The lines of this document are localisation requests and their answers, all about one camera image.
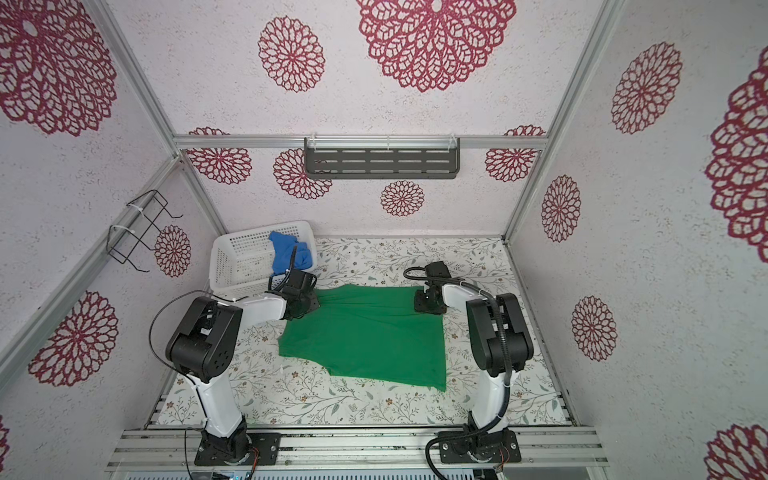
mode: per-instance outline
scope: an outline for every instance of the patterned table surface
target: patterned table surface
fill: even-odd
[[[494,293],[518,294],[512,269],[499,239],[316,239],[318,288],[345,283],[407,286],[402,271],[443,260],[454,276],[480,283]],[[382,380],[330,376],[320,365],[278,355],[277,339],[285,320],[240,331],[230,368],[235,400],[251,425],[453,425],[466,422],[480,372],[472,358],[467,319],[444,315],[448,389],[410,386]],[[549,371],[535,340],[535,355],[512,386],[510,423],[567,425]],[[193,425],[202,414],[197,397],[179,376],[157,423]]]

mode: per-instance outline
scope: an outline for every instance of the wallpaper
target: wallpaper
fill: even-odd
[[[546,129],[600,4],[110,2],[176,132],[231,134]]]
[[[0,348],[167,159],[78,2],[0,8]]]
[[[110,260],[0,399],[0,477],[100,478],[122,431],[147,421],[165,375],[147,347],[149,323],[168,300],[205,284],[216,236],[179,171],[160,191],[177,218],[162,212],[145,237],[154,251],[131,254],[148,272]],[[159,353],[188,306],[180,300],[157,321]]]
[[[300,149],[197,149],[190,159],[233,232],[308,220],[315,235],[498,236],[535,152],[461,154],[454,180],[311,180]],[[499,165],[518,178],[494,178]]]
[[[514,239],[616,478],[768,475],[765,18],[630,2]]]

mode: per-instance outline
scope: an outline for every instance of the green shirt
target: green shirt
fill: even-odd
[[[444,392],[442,315],[414,311],[416,290],[358,285],[316,290],[320,308],[287,323],[280,355],[312,360],[331,375]]]

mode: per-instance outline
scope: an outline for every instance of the white plastic basket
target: white plastic basket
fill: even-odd
[[[294,235],[306,242],[312,253],[311,272],[317,267],[317,247],[310,225],[304,221],[281,223],[230,233],[218,237],[210,252],[208,277],[213,292],[224,298],[236,299],[263,293],[272,274],[275,250],[270,233]]]

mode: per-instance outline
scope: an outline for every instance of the red flower pattern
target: red flower pattern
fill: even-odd
[[[728,219],[728,235],[757,247],[768,263],[768,47],[757,69],[728,97],[728,112],[710,139],[710,205]]]
[[[13,121],[77,137],[111,115],[117,72],[75,0],[5,0],[0,8],[0,103]]]
[[[154,259],[166,275],[181,276],[190,266],[191,257],[190,239],[181,228],[168,225],[157,235]]]
[[[273,173],[280,188],[304,200],[322,197],[333,185],[332,180],[313,180],[307,177],[304,150],[300,148],[281,152],[275,159]]]
[[[386,213],[407,217],[419,211],[424,204],[424,190],[413,182],[398,180],[384,187],[381,202]]]
[[[8,446],[8,429],[2,424],[2,415],[0,415],[0,472],[3,470],[5,454],[11,447]]]
[[[488,62],[514,0],[357,0],[368,55],[400,86],[445,90]]]
[[[202,127],[190,135],[228,135],[218,128]],[[220,184],[238,184],[250,175],[250,157],[245,148],[191,148],[187,156],[197,171]]]
[[[266,73],[288,91],[307,91],[325,71],[323,47],[310,27],[295,18],[275,18],[259,39],[259,58]]]
[[[704,457],[708,480],[764,480],[768,478],[768,432],[760,425],[731,425],[707,442]]]
[[[616,322],[608,305],[599,298],[586,296],[579,300],[571,319],[571,331],[578,348],[587,357],[600,362],[616,348]]]
[[[674,98],[682,69],[674,44],[662,41],[639,54],[616,85],[611,108],[616,128],[633,134],[654,124]]]
[[[541,225],[553,242],[561,242],[574,232],[581,215],[581,197],[576,182],[568,175],[555,178],[541,202]]]
[[[73,386],[109,359],[118,336],[118,318],[99,292],[85,292],[27,370],[40,383]]]
[[[540,137],[546,134],[547,132],[541,127],[520,125],[504,135]],[[485,169],[496,180],[504,182],[520,180],[528,176],[537,154],[533,148],[493,148],[485,154]]]

